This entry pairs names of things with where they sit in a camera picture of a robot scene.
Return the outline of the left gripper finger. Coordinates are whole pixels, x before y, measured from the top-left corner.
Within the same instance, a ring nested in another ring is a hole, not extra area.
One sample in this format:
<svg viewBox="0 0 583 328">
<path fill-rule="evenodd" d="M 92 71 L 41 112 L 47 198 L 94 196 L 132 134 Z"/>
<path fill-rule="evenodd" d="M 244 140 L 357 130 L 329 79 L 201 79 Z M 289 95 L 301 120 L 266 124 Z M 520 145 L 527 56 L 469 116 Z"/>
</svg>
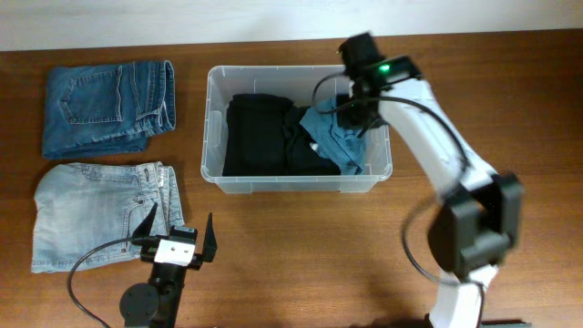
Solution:
<svg viewBox="0 0 583 328">
<path fill-rule="evenodd" d="M 218 243 L 213 230 L 213 214 L 210 212 L 206 224 L 201 259 L 204 262 L 213 262 L 217 249 Z"/>
<path fill-rule="evenodd" d="M 155 202 L 146 218 L 134 230 L 132 234 L 133 238 L 146 238 L 150 235 L 152 225 L 156 218 L 157 209 L 158 204 Z"/>
</svg>

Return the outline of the blue shirt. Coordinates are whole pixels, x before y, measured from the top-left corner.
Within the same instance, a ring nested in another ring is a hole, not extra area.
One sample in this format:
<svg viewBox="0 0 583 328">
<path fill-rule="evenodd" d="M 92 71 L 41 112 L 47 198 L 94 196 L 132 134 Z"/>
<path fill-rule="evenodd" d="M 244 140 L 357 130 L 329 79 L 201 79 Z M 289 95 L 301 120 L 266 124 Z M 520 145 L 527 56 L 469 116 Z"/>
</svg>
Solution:
<svg viewBox="0 0 583 328">
<path fill-rule="evenodd" d="M 315 151 L 320 157 L 330 159 L 342 175 L 360 175 L 365 169 L 366 150 L 365 141 L 359 136 L 361 131 L 339 125 L 344 111 L 326 115 L 317 112 L 337 109 L 349 100 L 347 94 L 325 99 L 317 104 L 317 108 L 308 108 L 300 124 L 318 145 Z"/>
</svg>

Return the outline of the dark green garment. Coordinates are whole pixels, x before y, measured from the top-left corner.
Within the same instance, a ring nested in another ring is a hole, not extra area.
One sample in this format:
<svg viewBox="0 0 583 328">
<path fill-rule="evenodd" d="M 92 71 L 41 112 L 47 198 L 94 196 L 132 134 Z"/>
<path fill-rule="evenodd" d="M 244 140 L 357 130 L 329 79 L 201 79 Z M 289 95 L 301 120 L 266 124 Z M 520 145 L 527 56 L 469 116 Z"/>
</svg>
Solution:
<svg viewBox="0 0 583 328">
<path fill-rule="evenodd" d="M 313 139 L 300 121 L 308 107 L 291 108 L 284 115 L 282 133 L 286 158 L 286 174 L 290 176 L 339 175 L 340 169 L 330 159 L 322 158 L 311 148 Z"/>
</svg>

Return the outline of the black garment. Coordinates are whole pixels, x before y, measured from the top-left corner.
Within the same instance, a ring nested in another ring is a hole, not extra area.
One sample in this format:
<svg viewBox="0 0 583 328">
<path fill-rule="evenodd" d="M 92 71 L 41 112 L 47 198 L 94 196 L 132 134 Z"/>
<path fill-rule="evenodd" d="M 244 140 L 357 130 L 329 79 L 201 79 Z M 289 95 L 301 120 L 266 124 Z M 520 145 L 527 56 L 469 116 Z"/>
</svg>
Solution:
<svg viewBox="0 0 583 328">
<path fill-rule="evenodd" d="M 283 120 L 292 101 L 269 94 L 235 95 L 227 108 L 224 177 L 281 176 L 286 170 Z"/>
</svg>

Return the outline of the clear plastic storage bin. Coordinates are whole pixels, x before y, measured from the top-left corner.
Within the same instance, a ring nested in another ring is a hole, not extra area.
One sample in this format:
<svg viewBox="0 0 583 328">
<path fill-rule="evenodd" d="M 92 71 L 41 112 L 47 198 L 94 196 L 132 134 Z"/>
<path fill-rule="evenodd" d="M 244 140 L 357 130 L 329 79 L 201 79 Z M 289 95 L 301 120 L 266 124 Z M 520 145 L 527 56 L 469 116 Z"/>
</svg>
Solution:
<svg viewBox="0 0 583 328">
<path fill-rule="evenodd" d="M 342 72 L 342 65 L 323 66 L 216 66 L 207 78 L 206 112 L 201 176 L 226 194 L 261 191 L 339 191 L 365 193 L 391 177 L 393 159 L 389 128 L 371 129 L 363 136 L 364 171 L 348 176 L 224 177 L 222 170 L 228 144 L 227 109 L 237 94 L 270 94 L 286 97 L 298 106 L 312 103 L 318 81 Z"/>
</svg>

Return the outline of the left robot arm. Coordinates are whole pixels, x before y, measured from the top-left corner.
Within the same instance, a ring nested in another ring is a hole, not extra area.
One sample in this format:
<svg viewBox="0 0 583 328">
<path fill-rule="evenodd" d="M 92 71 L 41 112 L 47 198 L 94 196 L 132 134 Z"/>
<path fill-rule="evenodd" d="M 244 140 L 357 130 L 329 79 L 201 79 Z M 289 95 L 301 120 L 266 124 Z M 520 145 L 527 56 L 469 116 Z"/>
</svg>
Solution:
<svg viewBox="0 0 583 328">
<path fill-rule="evenodd" d="M 173 327 L 177 320 L 187 271 L 198 271 L 212 262 L 218 249 L 209 215 L 202 251 L 196 251 L 198 231 L 173 226 L 167 235 L 152 236 L 157 213 L 154 205 L 132 233 L 132 243 L 140 248 L 140 259 L 152 265 L 149 278 L 130 286 L 122 295 L 119 311 L 126 327 Z"/>
</svg>

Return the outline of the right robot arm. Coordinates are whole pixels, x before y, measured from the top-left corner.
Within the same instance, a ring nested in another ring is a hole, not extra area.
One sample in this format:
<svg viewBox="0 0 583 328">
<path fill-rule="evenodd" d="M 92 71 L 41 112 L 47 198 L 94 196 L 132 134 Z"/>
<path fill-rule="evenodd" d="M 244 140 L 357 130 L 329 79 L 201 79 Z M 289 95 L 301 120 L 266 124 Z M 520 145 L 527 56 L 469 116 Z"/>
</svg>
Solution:
<svg viewBox="0 0 583 328">
<path fill-rule="evenodd" d="M 438 286 L 424 327 L 519 327 L 520 320 L 486 322 L 486 292 L 506 255 L 518 244 L 524 187 L 513 173 L 499 174 L 477 155 L 440 108 L 429 82 L 409 56 L 387 58 L 368 33 L 339 47 L 352 99 L 339 106 L 353 125 L 387 124 L 404 140 L 423 169 L 434 195 L 404 219 L 401 243 L 413 220 L 434 204 L 440 209 L 427 233 L 440 267 L 433 275 L 413 266 Z"/>
</svg>

